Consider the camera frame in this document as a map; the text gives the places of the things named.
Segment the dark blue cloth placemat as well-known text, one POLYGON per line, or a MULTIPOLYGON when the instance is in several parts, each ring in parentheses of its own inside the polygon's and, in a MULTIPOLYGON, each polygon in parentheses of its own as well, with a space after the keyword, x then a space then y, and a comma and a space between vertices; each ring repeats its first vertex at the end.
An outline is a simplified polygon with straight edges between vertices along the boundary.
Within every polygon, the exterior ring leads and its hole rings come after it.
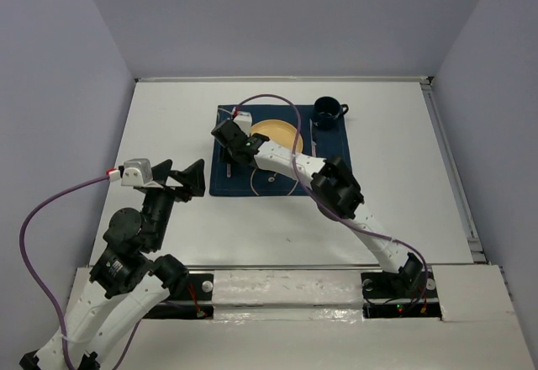
MULTIPOLYGON (((251 105, 247 104, 241 111, 249 112, 252 123, 265 119, 280 119, 293 125, 301 124, 297 151, 312 156, 309 120, 313 106, 298 105, 292 108, 287 105, 251 105)), ((339 183, 343 176, 350 176, 352 171, 351 154, 348 142, 345 119, 341 118, 332 130, 320 130, 314 126, 317 158, 325 170, 325 176, 332 183, 339 183)), ((304 196, 301 185, 285 175, 256 169, 251 165, 232 163, 232 177, 227 178, 225 165, 219 161, 220 144, 215 141, 213 160, 209 179, 209 193, 216 197, 280 197, 304 196)))

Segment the yellow round plate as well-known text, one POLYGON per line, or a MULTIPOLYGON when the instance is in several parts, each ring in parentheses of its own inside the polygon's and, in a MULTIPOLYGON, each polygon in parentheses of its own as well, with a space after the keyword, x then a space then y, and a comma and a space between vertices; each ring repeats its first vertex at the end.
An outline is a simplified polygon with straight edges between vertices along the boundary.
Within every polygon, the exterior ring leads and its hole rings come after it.
POLYGON ((252 134, 260 134, 289 150, 293 148, 297 129, 280 119, 265 119, 251 126, 252 134))

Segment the pink handled knife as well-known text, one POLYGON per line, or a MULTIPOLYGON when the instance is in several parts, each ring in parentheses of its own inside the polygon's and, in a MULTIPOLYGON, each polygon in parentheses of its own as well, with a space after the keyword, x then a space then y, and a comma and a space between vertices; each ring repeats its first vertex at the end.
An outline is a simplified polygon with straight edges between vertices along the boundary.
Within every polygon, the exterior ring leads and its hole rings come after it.
POLYGON ((310 133, 310 139, 311 139, 312 156, 316 157, 317 156, 316 141, 315 141, 315 136, 314 136, 314 124, 313 124, 312 119, 309 120, 309 133, 310 133))

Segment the dark blue mug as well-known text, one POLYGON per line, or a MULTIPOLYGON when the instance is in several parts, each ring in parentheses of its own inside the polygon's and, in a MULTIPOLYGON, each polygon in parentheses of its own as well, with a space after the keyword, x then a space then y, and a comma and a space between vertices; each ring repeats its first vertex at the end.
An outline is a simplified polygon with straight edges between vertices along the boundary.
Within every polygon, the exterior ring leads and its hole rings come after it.
POLYGON ((340 103, 335 98, 324 96, 314 102, 311 120, 317 129, 332 130, 348 111, 348 104, 340 103))

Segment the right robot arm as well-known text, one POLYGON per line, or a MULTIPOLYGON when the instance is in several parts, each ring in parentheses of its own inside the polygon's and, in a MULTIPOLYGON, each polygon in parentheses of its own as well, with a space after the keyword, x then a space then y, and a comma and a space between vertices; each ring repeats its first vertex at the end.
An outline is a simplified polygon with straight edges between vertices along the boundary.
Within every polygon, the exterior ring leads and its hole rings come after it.
POLYGON ((409 244, 382 233, 341 157, 323 159, 291 151, 265 135, 246 134, 231 118, 217 124, 211 135, 232 161, 297 181, 325 217, 344 225, 373 254, 385 276, 382 287, 389 293, 405 296, 417 287, 424 258, 409 244))

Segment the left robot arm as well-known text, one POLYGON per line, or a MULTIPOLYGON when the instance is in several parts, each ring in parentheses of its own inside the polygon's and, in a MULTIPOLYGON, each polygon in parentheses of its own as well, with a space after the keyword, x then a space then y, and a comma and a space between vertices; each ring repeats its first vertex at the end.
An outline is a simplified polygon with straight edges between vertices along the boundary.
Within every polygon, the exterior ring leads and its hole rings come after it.
POLYGON ((148 256, 161 249, 174 204, 205 194, 204 166, 199 159, 178 171, 171 160, 153 166, 146 158, 131 159, 62 191, 67 195, 100 182, 119 182, 144 195, 141 209, 122 208, 113 214, 103 235, 105 250, 68 313, 34 269, 25 245, 30 220, 60 194, 29 213, 19 231, 20 254, 52 303, 59 328, 43 347, 23 355, 22 369, 99 369, 116 343, 124 335, 132 336, 154 307, 183 293, 196 296, 184 264, 170 254, 155 260, 148 256))

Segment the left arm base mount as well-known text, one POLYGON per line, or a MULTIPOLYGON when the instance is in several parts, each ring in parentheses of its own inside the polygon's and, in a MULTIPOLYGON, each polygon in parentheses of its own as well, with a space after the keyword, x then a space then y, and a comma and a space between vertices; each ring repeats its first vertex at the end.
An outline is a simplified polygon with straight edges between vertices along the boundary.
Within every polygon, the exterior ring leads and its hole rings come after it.
POLYGON ((161 314, 175 320, 209 320, 214 315, 214 274, 193 272, 181 292, 175 292, 158 305, 161 314))

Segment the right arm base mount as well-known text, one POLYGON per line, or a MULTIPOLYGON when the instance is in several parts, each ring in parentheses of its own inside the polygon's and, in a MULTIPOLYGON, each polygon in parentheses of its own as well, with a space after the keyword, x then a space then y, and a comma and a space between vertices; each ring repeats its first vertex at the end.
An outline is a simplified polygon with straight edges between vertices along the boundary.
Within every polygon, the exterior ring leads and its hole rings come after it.
POLYGON ((390 273, 363 272, 361 274, 362 313, 367 320, 398 318, 437 318, 441 309, 432 271, 428 278, 421 273, 411 289, 392 288, 387 280, 390 273))

